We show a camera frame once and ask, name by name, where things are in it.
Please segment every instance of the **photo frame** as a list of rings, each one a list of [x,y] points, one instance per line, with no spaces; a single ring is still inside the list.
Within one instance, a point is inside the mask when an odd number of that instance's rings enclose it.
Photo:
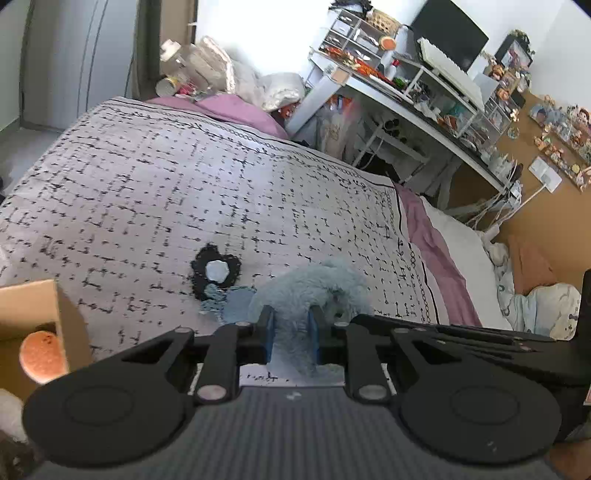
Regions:
[[[534,61],[527,52],[528,46],[519,37],[507,35],[499,50],[496,51],[495,58],[505,68],[521,70],[529,67]]]

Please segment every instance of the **bottle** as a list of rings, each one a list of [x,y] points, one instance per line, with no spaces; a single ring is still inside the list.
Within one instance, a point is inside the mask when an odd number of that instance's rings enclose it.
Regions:
[[[390,82],[396,76],[396,69],[397,69],[398,65],[400,65],[400,60],[394,59],[392,61],[392,64],[386,69],[385,76],[388,80],[390,80]]]

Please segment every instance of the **cardboard box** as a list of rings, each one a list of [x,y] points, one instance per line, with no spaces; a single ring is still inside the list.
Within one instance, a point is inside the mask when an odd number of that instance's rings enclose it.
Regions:
[[[69,372],[92,363],[84,318],[55,280],[0,288],[0,388],[23,401],[37,388],[18,361],[22,340],[53,322]]]

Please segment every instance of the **black flower-shaped coaster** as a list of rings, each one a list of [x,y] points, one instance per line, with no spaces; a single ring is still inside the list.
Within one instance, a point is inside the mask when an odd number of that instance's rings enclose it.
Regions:
[[[211,281],[207,278],[207,264],[216,260],[227,263],[228,269],[230,270],[230,273],[222,283]],[[191,268],[193,269],[193,278],[191,281],[193,282],[193,293],[197,299],[208,299],[208,296],[205,295],[204,291],[205,287],[210,283],[217,285],[219,288],[232,287],[236,283],[238,275],[240,275],[240,265],[241,263],[238,257],[235,257],[234,255],[220,255],[220,252],[217,251],[216,245],[207,244],[203,247],[195,257],[195,260],[191,262]]]

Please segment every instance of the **orange ball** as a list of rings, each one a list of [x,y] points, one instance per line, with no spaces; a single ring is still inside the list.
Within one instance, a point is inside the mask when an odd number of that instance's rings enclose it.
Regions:
[[[44,385],[67,373],[66,358],[55,333],[34,332],[21,344],[18,359],[27,376]]]

